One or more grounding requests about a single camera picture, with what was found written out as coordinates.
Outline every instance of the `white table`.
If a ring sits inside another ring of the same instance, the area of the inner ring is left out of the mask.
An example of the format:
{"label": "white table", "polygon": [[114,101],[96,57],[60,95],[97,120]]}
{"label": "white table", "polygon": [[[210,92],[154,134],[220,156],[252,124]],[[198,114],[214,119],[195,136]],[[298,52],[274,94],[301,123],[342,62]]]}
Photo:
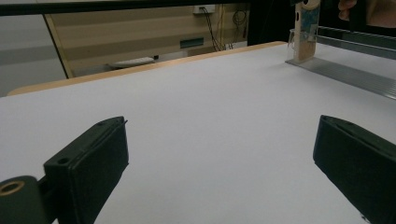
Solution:
{"label": "white table", "polygon": [[0,98],[0,179],[43,176],[57,151],[122,115],[131,164],[96,223],[365,223],[314,164],[319,116],[396,143],[396,102],[286,55],[281,45]]}

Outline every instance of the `cable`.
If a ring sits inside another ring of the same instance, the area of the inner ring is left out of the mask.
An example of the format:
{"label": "cable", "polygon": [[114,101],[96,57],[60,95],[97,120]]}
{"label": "cable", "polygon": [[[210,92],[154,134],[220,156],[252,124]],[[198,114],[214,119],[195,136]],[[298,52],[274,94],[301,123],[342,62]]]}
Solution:
{"label": "cable", "polygon": [[206,16],[206,21],[207,21],[207,26],[209,27],[209,32],[212,38],[212,45],[215,51],[221,51],[221,48],[219,47],[220,42],[215,38],[213,35],[213,30],[212,30],[212,21],[210,20],[209,13],[207,12],[205,7],[200,7],[200,9],[205,13]]}
{"label": "cable", "polygon": [[270,12],[271,12],[271,9],[273,7],[273,4],[274,4],[274,0],[272,0],[271,5],[268,8],[268,13],[267,13],[267,16],[265,17],[264,25],[262,26],[262,31],[260,32],[259,41],[262,39],[262,36],[264,34],[265,26],[267,25],[268,18],[270,16]]}
{"label": "cable", "polygon": [[236,26],[235,34],[233,35],[233,43],[229,44],[229,48],[233,49],[233,44],[236,43],[238,36],[240,34],[240,26],[245,24],[243,37],[246,36],[247,30],[247,20],[248,20],[248,4],[245,5],[245,10],[236,10],[233,14],[233,24]]}
{"label": "cable", "polygon": [[223,21],[224,21],[224,12],[225,12],[225,7],[224,7],[224,4],[221,4],[221,6],[219,7],[220,8],[220,10],[219,11],[221,11],[221,13],[219,14],[219,16],[218,16],[218,26],[216,27],[217,28],[217,31],[216,31],[216,36],[215,36],[215,38],[217,39],[217,40],[219,40],[219,31],[220,31],[220,45],[222,46],[222,49],[224,49],[224,50],[226,50],[227,48],[225,47],[225,44],[223,44],[223,26],[224,26],[224,24],[223,24]]}

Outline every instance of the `wire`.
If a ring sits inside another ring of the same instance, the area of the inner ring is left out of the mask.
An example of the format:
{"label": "wire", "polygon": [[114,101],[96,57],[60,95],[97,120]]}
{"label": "wire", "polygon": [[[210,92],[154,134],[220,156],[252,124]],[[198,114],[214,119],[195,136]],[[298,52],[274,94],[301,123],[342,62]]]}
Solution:
{"label": "wire", "polygon": [[212,45],[215,51],[221,51],[221,46],[220,42],[215,38],[213,35],[213,30],[212,30],[212,21],[210,20],[209,13],[207,12],[205,7],[200,7],[200,9],[205,13],[206,21],[207,21],[207,26],[209,27],[209,32],[212,38]]}
{"label": "wire", "polygon": [[222,22],[223,22],[224,11],[225,11],[224,4],[221,4],[220,10],[221,10],[221,14],[220,14],[220,18],[218,20],[218,27],[217,27],[218,30],[220,30],[220,28],[219,28],[220,24],[221,24],[221,29],[222,29]]}
{"label": "wire", "polygon": [[229,44],[229,49],[233,49],[233,44],[236,43],[238,36],[240,34],[240,26],[245,24],[244,28],[244,37],[247,29],[247,20],[248,20],[248,4],[245,6],[245,10],[236,10],[233,14],[233,24],[235,25],[235,33],[233,35],[233,43]]}
{"label": "wire", "polygon": [[272,0],[271,5],[268,8],[267,16],[265,17],[264,25],[262,26],[262,31],[260,32],[259,41],[262,39],[262,36],[264,35],[265,26],[267,25],[268,18],[269,18],[269,15],[270,15],[273,5],[274,5],[274,0]]}

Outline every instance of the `black object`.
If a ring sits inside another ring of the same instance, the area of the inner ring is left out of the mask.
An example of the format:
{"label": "black object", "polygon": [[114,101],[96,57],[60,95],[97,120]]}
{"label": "black object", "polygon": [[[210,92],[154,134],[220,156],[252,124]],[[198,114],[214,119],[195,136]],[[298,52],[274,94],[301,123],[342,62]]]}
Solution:
{"label": "black object", "polygon": [[254,0],[250,3],[247,44],[289,41],[294,28],[294,7],[289,0]]}
{"label": "black object", "polygon": [[0,4],[0,16],[109,11],[152,7],[184,7],[207,4],[248,3],[252,0],[115,0],[95,2]]}
{"label": "black object", "polygon": [[366,23],[366,0],[359,0],[349,10],[349,30],[362,32],[366,29]]}
{"label": "black object", "polygon": [[304,0],[290,0],[290,6],[292,7],[292,6],[295,6],[297,3],[301,3],[301,2],[303,2]]}
{"label": "black object", "polygon": [[44,163],[39,182],[19,176],[0,183],[0,223],[92,224],[128,165],[125,122],[93,125]]}
{"label": "black object", "polygon": [[371,223],[396,223],[395,145],[351,122],[321,116],[314,161]]}

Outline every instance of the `wall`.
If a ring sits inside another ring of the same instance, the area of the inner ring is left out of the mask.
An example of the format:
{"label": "wall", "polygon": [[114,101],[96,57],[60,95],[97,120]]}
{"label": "wall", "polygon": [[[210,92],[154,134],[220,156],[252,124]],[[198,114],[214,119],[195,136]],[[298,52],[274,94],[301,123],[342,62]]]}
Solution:
{"label": "wall", "polygon": [[[0,0],[0,4],[15,3]],[[33,3],[34,0],[18,0]],[[41,16],[0,17],[0,97],[22,86],[65,79]]]}
{"label": "wall", "polygon": [[[245,23],[235,37],[233,14],[246,4],[217,5],[210,14],[212,29],[223,43],[244,41]],[[47,15],[70,77],[78,69],[106,63],[150,57],[190,49],[212,47],[204,14],[192,14],[193,7],[161,7],[119,11]],[[199,47],[182,49],[180,41],[203,38]]]}

